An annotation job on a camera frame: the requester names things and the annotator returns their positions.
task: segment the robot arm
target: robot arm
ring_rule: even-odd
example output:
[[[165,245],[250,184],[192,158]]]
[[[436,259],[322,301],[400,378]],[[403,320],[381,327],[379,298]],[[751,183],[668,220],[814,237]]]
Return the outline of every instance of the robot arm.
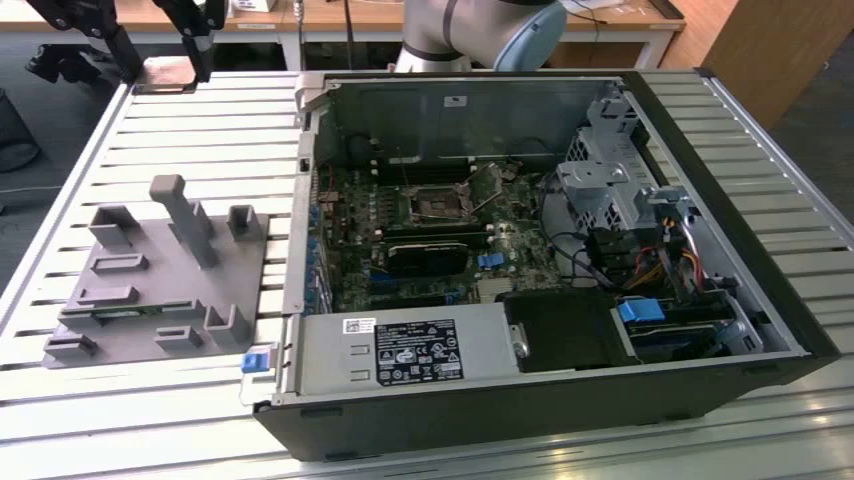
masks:
[[[26,0],[38,15],[57,30],[80,30],[89,43],[109,51],[121,70],[121,80],[132,83],[142,70],[142,61],[128,33],[118,25],[113,0]],[[225,24],[225,0],[208,0],[198,8],[192,0],[154,0],[181,34],[186,55],[196,72],[194,82],[210,78],[210,66],[202,52],[212,45],[212,31]]]
[[[405,0],[397,72],[539,68],[565,29],[555,0]]]

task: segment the circuit board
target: circuit board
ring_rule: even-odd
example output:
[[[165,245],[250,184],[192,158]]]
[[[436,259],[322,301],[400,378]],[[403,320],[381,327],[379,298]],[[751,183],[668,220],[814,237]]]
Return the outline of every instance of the circuit board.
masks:
[[[335,312],[487,303],[505,291],[560,285],[536,217],[543,174],[521,173],[508,161],[473,162],[468,173],[455,183],[415,184],[411,172],[412,183],[383,185],[376,170],[324,172],[318,197]],[[396,274],[389,257],[431,245],[457,249],[455,273]]]

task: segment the power supply label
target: power supply label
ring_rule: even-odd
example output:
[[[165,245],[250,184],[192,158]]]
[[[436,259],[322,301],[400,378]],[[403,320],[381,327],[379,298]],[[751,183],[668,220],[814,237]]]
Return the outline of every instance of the power supply label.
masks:
[[[453,320],[376,325],[373,340],[383,387],[464,378]]]

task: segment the blue latch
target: blue latch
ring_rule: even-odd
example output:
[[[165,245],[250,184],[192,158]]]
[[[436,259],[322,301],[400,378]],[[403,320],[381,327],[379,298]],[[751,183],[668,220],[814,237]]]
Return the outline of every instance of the blue latch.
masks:
[[[269,353],[246,353],[242,355],[242,373],[261,373],[269,370]]]
[[[492,268],[504,264],[504,254],[501,252],[492,255],[480,255],[477,257],[477,266],[480,268]]]
[[[623,323],[664,320],[661,306],[653,298],[629,298],[616,307],[616,311]]]

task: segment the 3d printed holder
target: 3d printed holder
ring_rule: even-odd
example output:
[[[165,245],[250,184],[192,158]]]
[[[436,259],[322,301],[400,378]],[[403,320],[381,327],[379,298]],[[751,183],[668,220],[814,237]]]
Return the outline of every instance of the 3d printed holder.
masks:
[[[242,353],[252,345],[269,219],[250,206],[209,217],[180,175],[150,182],[170,220],[97,209],[97,240],[48,339],[42,366],[64,368]]]

